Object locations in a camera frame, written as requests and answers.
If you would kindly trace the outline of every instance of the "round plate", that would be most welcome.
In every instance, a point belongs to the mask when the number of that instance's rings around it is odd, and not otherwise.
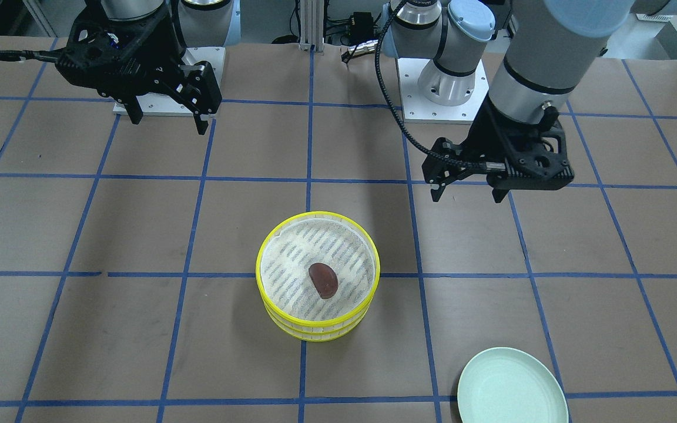
[[[463,423],[567,423],[561,386],[540,361],[513,348],[477,354],[461,373],[458,389]]]

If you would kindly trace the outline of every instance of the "dark red oval object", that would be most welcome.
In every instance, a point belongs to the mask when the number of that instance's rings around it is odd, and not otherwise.
[[[339,290],[339,278],[336,277],[336,272],[323,263],[314,263],[310,266],[308,273],[312,284],[314,284],[320,298],[328,300],[330,297],[336,295]]]

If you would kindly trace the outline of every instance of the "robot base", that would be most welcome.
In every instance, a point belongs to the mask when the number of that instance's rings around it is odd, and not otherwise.
[[[223,64],[226,58],[226,49],[222,46],[202,46],[201,48],[191,48],[187,51],[185,59],[190,57],[191,63],[206,60],[213,66],[213,73],[216,75],[218,84],[221,84],[223,76]],[[148,93],[138,97],[140,107],[145,116],[185,116],[192,117],[193,112],[183,105],[175,102],[164,94]],[[127,115],[127,110],[118,103],[113,105],[113,112],[117,115]]]
[[[398,59],[398,85],[401,88],[404,121],[407,123],[472,123],[490,87],[482,61],[475,70],[476,83],[472,96],[465,104],[458,106],[435,104],[420,92],[417,79],[429,61],[429,59]]]

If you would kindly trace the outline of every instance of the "yellow basket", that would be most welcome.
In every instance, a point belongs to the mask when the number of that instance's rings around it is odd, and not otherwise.
[[[351,310],[346,311],[346,313],[342,313],[341,315],[325,320],[300,318],[282,310],[282,308],[280,308],[276,302],[274,302],[274,300],[269,297],[268,290],[266,289],[266,286],[263,282],[263,279],[267,278],[267,276],[263,275],[263,259],[264,255],[266,254],[266,249],[268,249],[268,246],[271,245],[271,242],[279,238],[282,233],[295,230],[295,228],[298,228],[298,225],[311,224],[312,222],[334,226],[338,224],[344,230],[344,233],[350,233],[351,236],[355,236],[357,238],[353,241],[354,244],[365,248],[365,251],[363,251],[365,256],[363,263],[365,266],[359,266],[363,269],[363,275],[365,276],[365,278],[363,278],[363,283],[368,287],[366,292],[361,290],[359,291],[360,294],[364,295],[364,297],[361,298],[361,301],[359,301],[357,305]],[[325,251],[322,251],[322,249],[319,247],[315,247],[314,251],[310,252],[310,255],[320,255],[323,254],[323,252]],[[371,268],[368,268],[369,261],[371,261]],[[352,267],[357,265],[357,263],[359,263],[359,261],[355,262]],[[298,339],[324,342],[335,340],[342,335],[346,335],[350,330],[354,329],[355,326],[357,326],[357,324],[359,324],[362,318],[365,316],[365,313],[367,313],[370,303],[373,300],[374,292],[376,292],[378,287],[378,281],[380,279],[380,258],[378,256],[378,250],[373,243],[373,239],[371,239],[365,229],[360,227],[360,225],[354,222],[354,220],[344,217],[340,214],[331,213],[329,211],[311,211],[290,217],[275,227],[271,233],[269,233],[265,241],[263,241],[263,244],[260,247],[260,252],[258,252],[257,255],[255,277],[266,311],[277,326],[284,330],[284,332]],[[342,287],[345,284],[347,284],[347,278],[340,278],[339,287]],[[301,292],[299,292],[299,286],[295,284],[294,288],[296,289],[295,295],[301,294]],[[292,289],[291,286],[285,287],[285,291],[281,296],[284,297],[284,295],[287,294],[290,289]]]

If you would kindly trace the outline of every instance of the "yellow bowl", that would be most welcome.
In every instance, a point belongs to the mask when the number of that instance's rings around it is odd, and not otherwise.
[[[346,313],[327,320],[309,320],[290,315],[286,311],[282,310],[282,308],[280,308],[274,302],[274,300],[269,297],[269,294],[266,291],[266,286],[264,286],[263,283],[264,276],[261,265],[263,265],[263,257],[266,252],[266,247],[268,247],[271,241],[278,238],[279,235],[285,230],[294,228],[296,225],[303,224],[306,220],[311,219],[322,221],[330,220],[331,224],[338,223],[345,229],[349,229],[353,236],[357,236],[357,238],[360,239],[362,246],[366,249],[365,260],[368,260],[368,262],[371,260],[374,267],[371,269],[371,279],[373,280],[371,281],[369,289],[366,291],[366,296],[362,299],[362,301]],[[337,337],[346,334],[349,332],[349,330],[357,326],[357,324],[359,324],[362,320],[362,317],[365,316],[365,313],[367,313],[380,279],[380,258],[378,256],[378,250],[373,243],[373,239],[371,239],[365,229],[360,227],[360,225],[354,222],[354,220],[340,214],[331,213],[330,211],[310,211],[308,213],[298,214],[296,216],[290,217],[275,227],[274,230],[269,233],[260,247],[255,268],[255,277],[257,280],[258,290],[260,291],[261,298],[263,298],[263,303],[266,306],[266,311],[268,311],[271,319],[275,324],[277,324],[277,326],[279,326],[288,334],[293,335],[294,337],[297,337],[301,340],[309,341],[327,341],[336,339]],[[370,273],[369,267],[367,268],[368,270],[366,271],[365,276],[368,276]],[[369,279],[370,278],[366,277],[363,280],[366,283],[369,281]]]

